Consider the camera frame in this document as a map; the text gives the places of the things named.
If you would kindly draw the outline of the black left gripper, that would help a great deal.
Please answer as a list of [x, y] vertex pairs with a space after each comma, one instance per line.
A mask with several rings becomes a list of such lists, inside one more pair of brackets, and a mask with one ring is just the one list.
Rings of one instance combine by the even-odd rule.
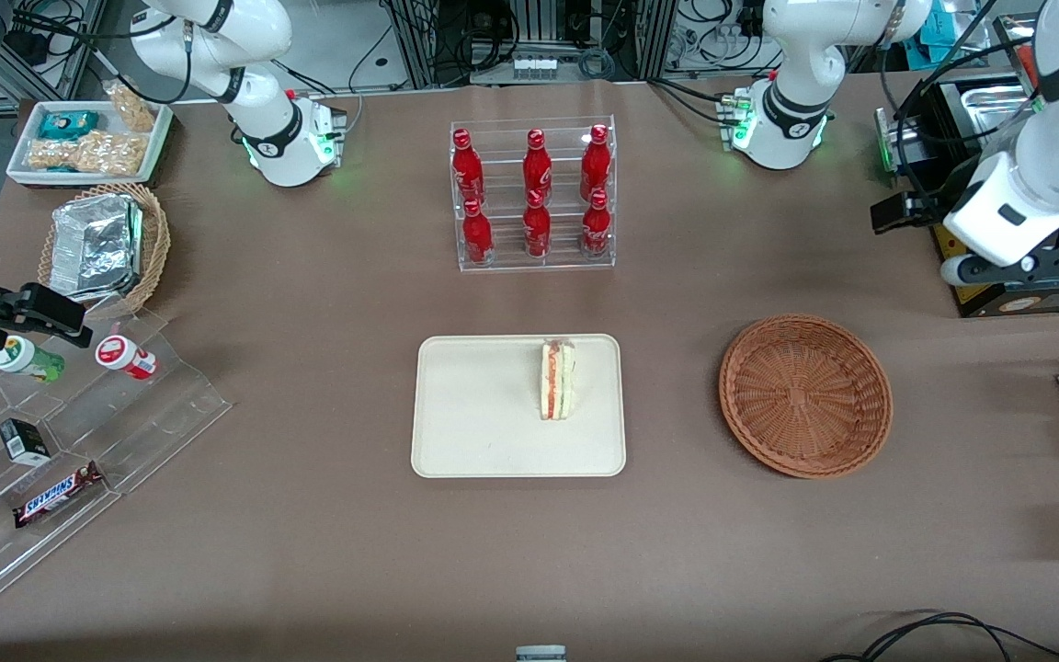
[[944, 184], [930, 192], [927, 198], [916, 191], [891, 194], [885, 200], [870, 205], [870, 230], [880, 235], [898, 227], [943, 223], [947, 214], [961, 204], [973, 176], [972, 173], [951, 173]]

